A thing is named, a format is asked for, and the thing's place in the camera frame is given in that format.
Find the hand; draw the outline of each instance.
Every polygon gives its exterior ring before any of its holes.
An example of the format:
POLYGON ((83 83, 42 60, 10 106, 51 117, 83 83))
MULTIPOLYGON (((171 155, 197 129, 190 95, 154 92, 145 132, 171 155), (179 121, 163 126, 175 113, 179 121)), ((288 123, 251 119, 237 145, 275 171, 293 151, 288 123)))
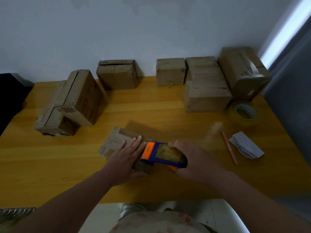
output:
POLYGON ((101 172, 105 172, 105 176, 109 178, 113 186, 121 185, 131 178, 148 176, 144 172, 132 172, 134 162, 146 146, 146 142, 141 142, 142 136, 137 139, 133 138, 126 146, 124 146, 125 141, 122 141, 119 148, 108 158, 101 172))
POLYGON ((169 147, 179 149, 188 160, 186 168, 177 169, 176 174, 185 179, 207 183, 209 179, 225 171, 200 146, 190 142, 170 142, 169 147))

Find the wooden table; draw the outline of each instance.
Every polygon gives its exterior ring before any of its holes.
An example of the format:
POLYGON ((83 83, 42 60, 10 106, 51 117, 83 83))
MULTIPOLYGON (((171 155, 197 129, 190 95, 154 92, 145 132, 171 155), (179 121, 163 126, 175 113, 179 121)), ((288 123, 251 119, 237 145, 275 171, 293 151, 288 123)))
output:
MULTIPOLYGON (((311 171, 262 96, 254 103, 261 110, 258 125, 243 129, 221 113, 186 114, 183 86, 157 87, 156 77, 140 78, 134 90, 108 92, 110 104, 93 127, 81 127, 74 137, 46 137, 33 129, 55 82, 36 83, 0 137, 0 208, 40 206, 99 170, 106 160, 97 151, 115 125, 161 142, 187 139, 201 143, 228 170, 268 196, 311 193, 311 171), (255 160, 235 148, 235 166, 220 135, 243 131, 265 154, 255 160)), ((155 165, 148 178, 112 188, 101 200, 148 202, 216 198, 200 184, 183 180, 164 165, 155 165)))

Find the light strip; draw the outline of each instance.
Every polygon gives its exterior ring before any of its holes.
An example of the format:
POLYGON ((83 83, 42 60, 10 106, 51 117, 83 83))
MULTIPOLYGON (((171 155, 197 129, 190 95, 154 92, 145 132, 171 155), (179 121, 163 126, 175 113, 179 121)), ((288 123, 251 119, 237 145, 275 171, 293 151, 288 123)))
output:
POLYGON ((311 15, 311 0, 300 0, 261 57, 269 69, 293 36, 311 15))

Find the forearm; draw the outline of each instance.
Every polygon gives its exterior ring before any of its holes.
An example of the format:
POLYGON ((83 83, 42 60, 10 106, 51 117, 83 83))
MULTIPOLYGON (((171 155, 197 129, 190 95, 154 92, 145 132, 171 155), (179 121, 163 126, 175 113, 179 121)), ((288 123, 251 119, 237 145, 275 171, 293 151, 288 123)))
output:
POLYGON ((311 232, 307 221, 290 213, 232 172, 221 172, 208 184, 231 205, 251 233, 311 232))
POLYGON ((112 183, 102 169, 49 200, 12 232, 78 232, 111 187, 112 183))

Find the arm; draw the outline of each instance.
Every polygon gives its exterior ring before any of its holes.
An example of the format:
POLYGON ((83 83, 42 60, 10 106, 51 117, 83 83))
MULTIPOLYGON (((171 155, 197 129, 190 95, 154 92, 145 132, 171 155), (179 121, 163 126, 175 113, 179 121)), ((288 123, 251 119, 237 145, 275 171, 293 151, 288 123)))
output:
POLYGON ((109 189, 131 178, 146 176, 131 172, 146 143, 142 137, 125 141, 111 155, 106 165, 92 176, 59 194, 22 220, 12 233, 18 232, 78 232, 93 208, 109 189))
POLYGON ((251 233, 311 232, 309 222, 264 196, 232 172, 214 162, 207 152, 192 143, 169 143, 185 154, 187 168, 177 175, 213 187, 236 211, 251 233))

